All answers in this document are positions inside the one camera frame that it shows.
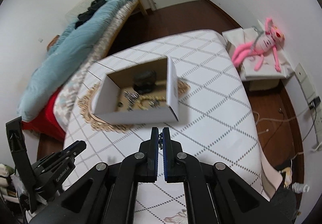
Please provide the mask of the checkered beige mattress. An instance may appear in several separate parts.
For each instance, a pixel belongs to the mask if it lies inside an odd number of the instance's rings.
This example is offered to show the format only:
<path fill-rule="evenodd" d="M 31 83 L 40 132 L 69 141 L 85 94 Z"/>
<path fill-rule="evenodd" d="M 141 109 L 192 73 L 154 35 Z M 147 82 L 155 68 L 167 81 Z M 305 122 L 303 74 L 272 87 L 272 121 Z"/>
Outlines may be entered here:
<path fill-rule="evenodd" d="M 63 131 L 67 131 L 71 111 L 77 99 L 77 94 L 85 79 L 87 70 L 91 65 L 107 56 L 113 41 L 120 32 L 121 28 L 128 20 L 129 16 L 140 4 L 140 0 L 131 0 L 127 2 L 114 16 L 103 35 L 98 39 L 93 46 L 90 54 L 85 61 L 80 65 L 79 69 L 66 81 L 54 103 L 53 113 L 58 122 L 58 125 Z"/>

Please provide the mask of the white cardboard box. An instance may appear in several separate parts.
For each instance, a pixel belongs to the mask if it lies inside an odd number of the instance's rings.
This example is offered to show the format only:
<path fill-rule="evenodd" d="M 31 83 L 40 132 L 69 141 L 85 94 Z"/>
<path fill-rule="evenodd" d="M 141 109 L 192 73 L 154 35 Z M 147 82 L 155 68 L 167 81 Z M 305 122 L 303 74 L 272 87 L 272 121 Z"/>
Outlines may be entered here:
<path fill-rule="evenodd" d="M 140 95 L 133 90 L 133 77 L 147 70 L 156 72 L 156 86 Z M 92 112 L 112 125 L 177 122 L 178 96 L 175 64 L 165 57 L 105 75 L 94 95 Z"/>

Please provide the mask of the black smart watch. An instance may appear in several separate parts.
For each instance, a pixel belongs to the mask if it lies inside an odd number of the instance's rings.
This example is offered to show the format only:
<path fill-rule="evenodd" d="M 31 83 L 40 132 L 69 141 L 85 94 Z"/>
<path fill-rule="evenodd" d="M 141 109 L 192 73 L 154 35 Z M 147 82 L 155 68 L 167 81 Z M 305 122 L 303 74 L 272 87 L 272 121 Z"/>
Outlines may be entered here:
<path fill-rule="evenodd" d="M 147 70 L 133 77 L 133 90 L 140 95 L 152 92 L 155 89 L 157 74 L 153 70 Z"/>

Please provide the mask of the red bed sheet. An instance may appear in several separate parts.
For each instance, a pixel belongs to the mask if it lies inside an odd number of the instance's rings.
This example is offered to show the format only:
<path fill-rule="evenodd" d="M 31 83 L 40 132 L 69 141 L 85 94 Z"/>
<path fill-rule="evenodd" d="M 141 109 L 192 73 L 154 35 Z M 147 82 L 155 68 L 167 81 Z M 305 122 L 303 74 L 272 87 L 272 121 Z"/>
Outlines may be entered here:
<path fill-rule="evenodd" d="M 47 104 L 31 122 L 22 122 L 22 129 L 43 133 L 57 141 L 64 142 L 65 131 L 58 124 L 54 115 L 54 104 L 58 94 L 61 91 L 59 87 L 49 98 Z"/>

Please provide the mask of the white patterned tablecloth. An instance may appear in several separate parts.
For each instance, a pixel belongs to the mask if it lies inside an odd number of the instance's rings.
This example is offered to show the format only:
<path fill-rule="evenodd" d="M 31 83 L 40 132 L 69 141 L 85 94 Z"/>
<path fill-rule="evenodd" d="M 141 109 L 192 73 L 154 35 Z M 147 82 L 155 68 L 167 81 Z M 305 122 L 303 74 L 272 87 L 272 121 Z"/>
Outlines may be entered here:
<path fill-rule="evenodd" d="M 79 100 L 90 90 L 98 92 L 109 73 L 164 57 L 171 58 L 178 79 L 187 89 L 174 109 L 177 119 L 164 119 L 156 127 L 169 128 L 171 138 L 181 143 L 184 152 L 204 163 L 225 163 L 254 190 L 263 193 L 252 108 L 217 32 L 199 30 L 167 36 L 96 61 L 86 71 L 75 97 Z M 95 129 L 84 112 L 75 104 L 70 114 L 64 144 L 83 140 L 87 147 L 76 158 L 64 189 L 99 162 L 121 162 L 151 134 L 150 124 L 134 125 L 128 130 Z"/>

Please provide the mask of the pink panther plush toy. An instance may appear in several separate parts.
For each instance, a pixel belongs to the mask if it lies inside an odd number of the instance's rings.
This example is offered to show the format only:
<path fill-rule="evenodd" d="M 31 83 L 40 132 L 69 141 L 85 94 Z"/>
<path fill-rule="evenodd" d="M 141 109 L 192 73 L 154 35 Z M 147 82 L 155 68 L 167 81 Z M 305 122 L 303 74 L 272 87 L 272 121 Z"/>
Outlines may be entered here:
<path fill-rule="evenodd" d="M 264 31 L 254 41 L 238 45 L 232 55 L 232 63 L 238 68 L 247 57 L 259 56 L 260 59 L 254 67 L 258 71 L 264 61 L 264 54 L 273 52 L 275 69 L 281 72 L 277 47 L 282 46 L 285 41 L 283 32 L 274 25 L 272 18 L 266 18 Z"/>

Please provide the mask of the teal blue blanket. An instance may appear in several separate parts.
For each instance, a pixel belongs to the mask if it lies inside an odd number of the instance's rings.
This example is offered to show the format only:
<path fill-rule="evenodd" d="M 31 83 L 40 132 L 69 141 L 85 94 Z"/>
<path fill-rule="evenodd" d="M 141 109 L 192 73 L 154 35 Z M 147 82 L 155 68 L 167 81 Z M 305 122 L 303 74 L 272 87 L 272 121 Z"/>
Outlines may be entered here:
<path fill-rule="evenodd" d="M 31 75 L 17 113 L 24 122 L 35 119 L 52 94 L 78 70 L 101 38 L 118 10 L 131 0 L 104 0 L 93 16 L 76 27 L 70 23 L 46 58 Z"/>

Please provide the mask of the white power strip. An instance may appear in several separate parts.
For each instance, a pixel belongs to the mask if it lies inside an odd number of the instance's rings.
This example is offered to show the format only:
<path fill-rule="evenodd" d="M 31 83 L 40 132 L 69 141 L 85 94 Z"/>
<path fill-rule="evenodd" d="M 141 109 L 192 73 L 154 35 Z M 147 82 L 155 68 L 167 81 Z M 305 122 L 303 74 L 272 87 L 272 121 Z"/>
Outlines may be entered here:
<path fill-rule="evenodd" d="M 317 143 L 313 146 L 311 151 L 321 151 L 321 96 L 317 94 L 312 80 L 304 70 L 301 63 L 298 63 L 295 68 L 295 76 L 300 84 L 304 98 L 308 104 L 308 110 L 313 119 L 313 127 Z"/>

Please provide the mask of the black clothing on bed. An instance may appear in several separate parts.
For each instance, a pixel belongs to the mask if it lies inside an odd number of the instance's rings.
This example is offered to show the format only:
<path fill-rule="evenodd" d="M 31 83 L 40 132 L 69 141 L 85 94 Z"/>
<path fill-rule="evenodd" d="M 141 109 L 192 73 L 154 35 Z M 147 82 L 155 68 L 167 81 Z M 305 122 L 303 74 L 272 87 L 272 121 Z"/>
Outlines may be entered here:
<path fill-rule="evenodd" d="M 85 12 L 80 13 L 77 16 L 77 21 L 75 23 L 75 29 L 87 22 L 95 12 L 106 3 L 105 0 L 94 0 L 91 2 L 90 6 Z"/>

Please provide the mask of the white side box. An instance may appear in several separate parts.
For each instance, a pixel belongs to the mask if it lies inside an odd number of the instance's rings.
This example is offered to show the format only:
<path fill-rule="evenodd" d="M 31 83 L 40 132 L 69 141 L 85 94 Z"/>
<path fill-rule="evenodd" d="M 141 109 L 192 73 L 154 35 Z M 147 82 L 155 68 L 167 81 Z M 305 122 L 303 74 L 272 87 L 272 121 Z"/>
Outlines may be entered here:
<path fill-rule="evenodd" d="M 258 32 L 255 27 L 247 29 L 238 28 L 225 31 L 222 33 L 222 36 L 226 41 L 226 50 L 231 57 L 237 46 L 254 41 L 258 36 Z M 258 71 L 255 71 L 254 68 L 260 61 L 260 57 L 246 57 L 242 64 L 237 68 L 239 70 L 241 80 L 254 81 L 263 79 L 287 79 L 291 77 L 294 70 L 287 59 L 287 55 L 280 46 L 277 47 L 277 56 L 281 72 L 277 72 L 275 69 L 273 51 L 269 51 L 264 54 L 262 66 Z"/>

